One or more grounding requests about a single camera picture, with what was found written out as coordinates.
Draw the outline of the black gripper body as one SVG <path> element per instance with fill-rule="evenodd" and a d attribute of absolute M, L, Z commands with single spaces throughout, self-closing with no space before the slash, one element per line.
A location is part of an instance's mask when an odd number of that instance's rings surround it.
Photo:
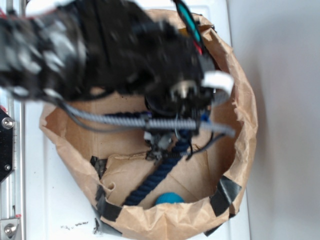
<path fill-rule="evenodd" d="M 211 58 L 192 37 L 165 19 L 129 15 L 117 23 L 117 92 L 143 96 L 146 107 L 167 118 L 198 118 L 215 99 L 202 86 Z"/>

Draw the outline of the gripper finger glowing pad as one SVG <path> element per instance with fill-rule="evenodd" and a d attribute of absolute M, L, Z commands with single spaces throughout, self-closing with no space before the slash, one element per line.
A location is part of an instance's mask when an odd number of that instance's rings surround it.
<path fill-rule="evenodd" d="M 230 74 L 223 71 L 207 71 L 204 74 L 201 86 L 231 92 L 234 86 L 234 79 Z"/>

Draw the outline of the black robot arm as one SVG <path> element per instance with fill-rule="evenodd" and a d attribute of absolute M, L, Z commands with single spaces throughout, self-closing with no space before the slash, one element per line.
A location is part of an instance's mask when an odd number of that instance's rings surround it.
<path fill-rule="evenodd" d="M 186 33 L 130 0 L 74 0 L 38 16 L 0 20 L 0 85 L 21 100 L 89 101 L 113 93 L 145 98 L 173 116 L 231 96 L 187 5 Z"/>

